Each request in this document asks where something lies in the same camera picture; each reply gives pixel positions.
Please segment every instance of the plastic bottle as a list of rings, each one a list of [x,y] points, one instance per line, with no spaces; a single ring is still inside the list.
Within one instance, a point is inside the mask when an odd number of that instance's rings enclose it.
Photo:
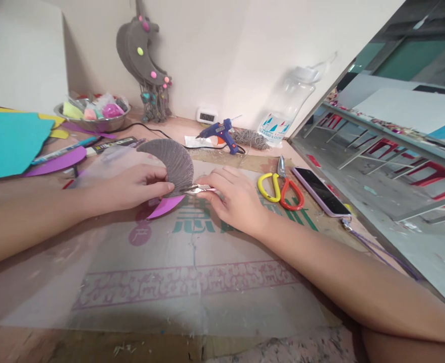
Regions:
[[[323,74],[317,67],[296,67],[272,95],[269,112],[259,126],[258,133],[271,147],[278,147],[293,123],[301,106],[315,90],[314,83]]]

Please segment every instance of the orange scissors handle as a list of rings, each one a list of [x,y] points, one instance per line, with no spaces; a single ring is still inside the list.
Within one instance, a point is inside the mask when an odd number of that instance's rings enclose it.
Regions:
[[[296,193],[296,195],[298,197],[298,205],[296,205],[296,206],[290,206],[288,203],[286,203],[286,201],[284,199],[284,196],[285,196],[286,191],[288,190],[289,186],[291,186],[293,188],[294,192]],[[288,210],[296,211],[296,210],[303,209],[303,206],[304,206],[303,193],[301,192],[301,190],[299,190],[299,188],[296,186],[294,181],[290,180],[289,178],[285,178],[285,180],[284,180],[283,189],[281,190],[281,200],[279,201],[279,203],[283,206],[283,208],[288,209]]]

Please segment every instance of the smartphone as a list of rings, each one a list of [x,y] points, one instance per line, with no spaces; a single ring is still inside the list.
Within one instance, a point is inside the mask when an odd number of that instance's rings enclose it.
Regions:
[[[347,207],[340,202],[336,195],[328,189],[313,171],[298,167],[294,167],[292,171],[320,207],[322,207],[330,217],[345,217],[352,215]]]

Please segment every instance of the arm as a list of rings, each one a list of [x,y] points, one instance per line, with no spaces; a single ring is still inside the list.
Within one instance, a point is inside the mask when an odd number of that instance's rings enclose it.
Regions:
[[[90,188],[51,191],[0,203],[0,261],[87,218],[132,208],[171,192],[172,183],[158,181],[166,177],[165,168],[141,164]]]
[[[199,194],[221,219],[260,240],[364,328],[370,357],[399,349],[445,354],[445,304],[428,290],[376,259],[268,211],[237,169],[216,169],[198,182],[224,195],[221,200],[213,192]]]

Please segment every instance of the hot glue gun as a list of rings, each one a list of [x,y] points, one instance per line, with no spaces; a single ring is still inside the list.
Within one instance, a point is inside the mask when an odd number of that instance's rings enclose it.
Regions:
[[[226,118],[222,124],[216,123],[216,124],[209,126],[205,130],[203,130],[196,137],[196,139],[198,139],[198,138],[206,139],[211,136],[218,136],[226,142],[227,146],[229,146],[229,149],[231,150],[231,154],[234,155],[235,153],[237,153],[239,151],[239,147],[236,145],[236,143],[234,142],[234,139],[229,134],[229,130],[231,128],[232,128],[231,119]]]

